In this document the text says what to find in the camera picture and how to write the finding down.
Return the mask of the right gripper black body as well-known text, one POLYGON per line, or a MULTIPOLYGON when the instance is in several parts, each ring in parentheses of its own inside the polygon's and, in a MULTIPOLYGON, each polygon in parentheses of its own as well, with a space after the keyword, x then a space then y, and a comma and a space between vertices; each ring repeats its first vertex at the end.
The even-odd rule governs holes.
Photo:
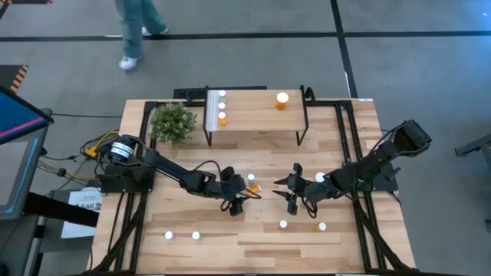
MULTIPOLYGON (((295 185, 288 186, 294 195, 294 199, 288 202, 288 212, 290 214, 296 214, 297 212, 297 199, 300 199, 303 206, 306 208, 308 214, 316 214, 318 212, 317 204, 312 205, 305 198, 305 187, 308 186, 312 181, 304 179, 302 177, 303 167, 299 163, 295 163, 293 166, 293 173, 290 175, 295 175, 295 185)), ((325 182, 328 186, 328 194, 325 199, 330 198, 334 194, 333 186, 327 179, 325 182)))

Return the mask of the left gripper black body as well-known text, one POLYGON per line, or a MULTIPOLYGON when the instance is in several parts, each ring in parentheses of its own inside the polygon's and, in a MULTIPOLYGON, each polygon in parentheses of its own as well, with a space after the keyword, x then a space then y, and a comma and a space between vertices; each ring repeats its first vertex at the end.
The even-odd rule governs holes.
MULTIPOLYGON (((242 177, 239 174, 236 174, 235 170, 231 166, 226 167, 221 172, 220 177, 221 177, 221 182, 229 180, 229 179, 241 179, 242 180, 242 177)), ((227 201, 222 197, 223 201, 220 205, 221 211, 222 212, 229 211, 229 214, 231 216, 240 215, 243 212, 242 204, 245 201, 245 199, 243 197, 241 197, 240 193, 238 193, 232 201, 227 201)))

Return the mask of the wooden shelf with black legs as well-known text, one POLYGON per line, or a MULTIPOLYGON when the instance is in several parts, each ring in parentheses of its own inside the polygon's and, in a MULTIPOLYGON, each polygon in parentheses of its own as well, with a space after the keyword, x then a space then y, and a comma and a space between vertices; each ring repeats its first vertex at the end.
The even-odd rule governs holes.
POLYGON ((213 134, 223 132, 295 132, 296 143, 301 145, 309 128, 306 90, 233 90, 208 88, 204 98, 203 132, 212 145, 213 134), (227 124, 219 125, 219 90, 226 91, 227 124), (286 92, 289 96, 284 110, 276 108, 276 96, 286 92))

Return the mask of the artificial plant in black pot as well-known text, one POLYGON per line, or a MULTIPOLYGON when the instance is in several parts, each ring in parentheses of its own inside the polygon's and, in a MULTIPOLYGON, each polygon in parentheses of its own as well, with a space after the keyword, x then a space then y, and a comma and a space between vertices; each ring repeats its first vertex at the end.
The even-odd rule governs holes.
POLYGON ((196 130, 196 117, 183 103, 165 103, 150 118, 150 135, 161 143, 183 144, 196 130))

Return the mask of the black power strip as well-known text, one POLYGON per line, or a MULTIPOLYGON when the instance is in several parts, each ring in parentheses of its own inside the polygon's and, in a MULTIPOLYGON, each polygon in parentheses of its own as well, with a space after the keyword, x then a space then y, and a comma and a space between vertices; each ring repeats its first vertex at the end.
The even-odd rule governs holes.
POLYGON ((173 98, 188 101, 203 100, 206 97, 207 90, 208 87, 177 88, 173 91, 173 98))

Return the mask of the white paper sheet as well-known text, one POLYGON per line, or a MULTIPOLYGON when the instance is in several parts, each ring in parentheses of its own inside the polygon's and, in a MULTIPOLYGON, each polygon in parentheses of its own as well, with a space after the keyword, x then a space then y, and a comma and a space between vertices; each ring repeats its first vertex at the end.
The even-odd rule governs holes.
MULTIPOLYGON (((103 196, 97 188, 84 188, 80 191, 70 192, 68 204, 99 213, 103 202, 103 196)), ((64 222, 61 238, 83 238, 94 236, 96 227, 78 225, 72 222, 64 222)))

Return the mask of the black stand beam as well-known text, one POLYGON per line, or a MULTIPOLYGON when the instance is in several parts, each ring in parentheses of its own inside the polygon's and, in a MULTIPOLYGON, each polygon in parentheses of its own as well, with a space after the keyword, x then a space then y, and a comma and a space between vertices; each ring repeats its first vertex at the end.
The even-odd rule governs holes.
POLYGON ((70 205, 56 199, 48 198, 33 192, 28 193, 23 208, 25 215, 39 215, 49 219, 58 219, 65 222, 96 227, 99 213, 70 205))

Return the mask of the person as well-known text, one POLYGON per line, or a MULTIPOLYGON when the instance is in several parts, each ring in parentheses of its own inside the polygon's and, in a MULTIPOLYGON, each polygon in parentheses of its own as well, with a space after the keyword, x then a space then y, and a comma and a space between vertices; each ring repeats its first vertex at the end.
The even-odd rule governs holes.
POLYGON ((134 69, 142 58, 144 36, 164 35, 168 27, 160 16, 153 0, 114 0, 122 29, 122 70, 134 69))

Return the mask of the grey metal stand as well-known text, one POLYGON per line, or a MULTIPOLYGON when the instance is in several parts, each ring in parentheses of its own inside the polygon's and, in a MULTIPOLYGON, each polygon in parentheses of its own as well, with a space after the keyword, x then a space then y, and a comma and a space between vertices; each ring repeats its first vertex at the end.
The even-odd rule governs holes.
POLYGON ((469 153, 480 151, 484 155, 487 166, 491 170, 491 133, 454 149, 456 156, 464 157, 469 153))

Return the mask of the large monitor with blue screen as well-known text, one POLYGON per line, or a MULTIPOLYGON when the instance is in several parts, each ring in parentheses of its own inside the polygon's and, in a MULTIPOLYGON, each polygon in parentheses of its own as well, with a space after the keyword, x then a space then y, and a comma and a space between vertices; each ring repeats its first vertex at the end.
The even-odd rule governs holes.
POLYGON ((43 111, 0 86, 0 221, 21 216, 48 126, 43 111))

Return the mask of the black aluminium rig frame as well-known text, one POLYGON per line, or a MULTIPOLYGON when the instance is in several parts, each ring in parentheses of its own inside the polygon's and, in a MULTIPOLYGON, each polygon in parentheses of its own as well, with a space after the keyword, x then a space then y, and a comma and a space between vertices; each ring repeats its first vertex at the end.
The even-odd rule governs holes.
POLYGON ((417 273, 400 206, 374 180, 360 183, 345 196, 324 199, 311 218, 300 199, 298 213, 273 190, 274 181, 303 167, 302 177, 315 182, 365 157, 384 135, 374 105, 359 100, 316 100, 306 90, 309 128, 301 145, 295 132, 203 132, 204 99, 192 108, 197 117, 191 140, 181 146, 151 137, 150 118, 163 104, 178 100, 129 100, 119 136, 140 138, 145 145, 186 169, 208 173, 231 166, 255 175, 261 199, 247 199, 243 212, 222 212, 221 199, 187 193, 158 172, 143 192, 106 193, 93 242, 92 276, 135 274, 327 274, 364 272, 385 276, 417 273), (288 226, 280 228, 286 220, 288 226), (327 229, 317 232, 324 222, 327 229), (166 240, 171 231, 174 239, 166 240), (193 232, 202 238, 194 240, 193 232))

